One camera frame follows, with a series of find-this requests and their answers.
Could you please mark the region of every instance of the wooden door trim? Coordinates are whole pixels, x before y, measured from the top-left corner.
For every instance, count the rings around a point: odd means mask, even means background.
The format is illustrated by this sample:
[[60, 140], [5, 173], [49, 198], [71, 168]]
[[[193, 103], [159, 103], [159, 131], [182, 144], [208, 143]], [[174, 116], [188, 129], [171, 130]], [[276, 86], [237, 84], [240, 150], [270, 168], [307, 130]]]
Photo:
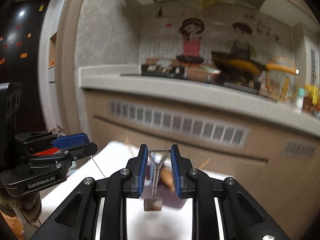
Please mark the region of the wooden door trim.
[[74, 63], [76, 29], [83, 0], [65, 0], [56, 43], [56, 87], [61, 121], [66, 134], [81, 132], [76, 101]]

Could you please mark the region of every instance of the black door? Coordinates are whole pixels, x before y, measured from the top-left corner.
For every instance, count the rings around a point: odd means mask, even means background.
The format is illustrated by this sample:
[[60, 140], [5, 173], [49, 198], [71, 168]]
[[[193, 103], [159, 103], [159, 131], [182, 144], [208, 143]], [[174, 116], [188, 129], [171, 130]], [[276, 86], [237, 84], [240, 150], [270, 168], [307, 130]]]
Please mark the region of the black door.
[[23, 83], [16, 133], [46, 130], [38, 88], [38, 51], [48, 3], [14, 3], [0, 26], [0, 83]]

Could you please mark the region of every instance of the kitchen counter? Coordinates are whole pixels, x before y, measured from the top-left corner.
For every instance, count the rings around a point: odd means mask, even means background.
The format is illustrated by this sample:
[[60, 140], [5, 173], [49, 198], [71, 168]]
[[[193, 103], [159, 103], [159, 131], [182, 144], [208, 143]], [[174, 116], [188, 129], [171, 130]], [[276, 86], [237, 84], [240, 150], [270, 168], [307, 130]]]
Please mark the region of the kitchen counter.
[[228, 110], [284, 125], [320, 137], [320, 121], [293, 107], [239, 90], [199, 82], [130, 76], [140, 73], [140, 65], [99, 65], [79, 69], [82, 89], [109, 90], [166, 98], [180, 102]]

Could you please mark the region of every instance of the green object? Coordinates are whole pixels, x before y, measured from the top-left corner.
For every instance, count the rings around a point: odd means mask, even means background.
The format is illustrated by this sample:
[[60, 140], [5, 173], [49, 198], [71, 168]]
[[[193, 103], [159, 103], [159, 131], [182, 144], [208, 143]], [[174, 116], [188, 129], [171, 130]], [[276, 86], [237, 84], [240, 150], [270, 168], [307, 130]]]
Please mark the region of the green object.
[[304, 88], [299, 88], [298, 97], [303, 98], [305, 96]]

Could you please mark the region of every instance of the orange pumpkin sticker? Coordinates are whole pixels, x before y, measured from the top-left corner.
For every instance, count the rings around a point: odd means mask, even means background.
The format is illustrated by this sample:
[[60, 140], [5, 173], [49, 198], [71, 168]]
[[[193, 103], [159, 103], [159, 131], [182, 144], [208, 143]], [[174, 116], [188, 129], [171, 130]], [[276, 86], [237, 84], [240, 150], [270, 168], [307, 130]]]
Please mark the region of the orange pumpkin sticker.
[[28, 54], [25, 52], [25, 53], [22, 53], [21, 55], [20, 55], [20, 58], [25, 58], [25, 57], [27, 57], [28, 56]]

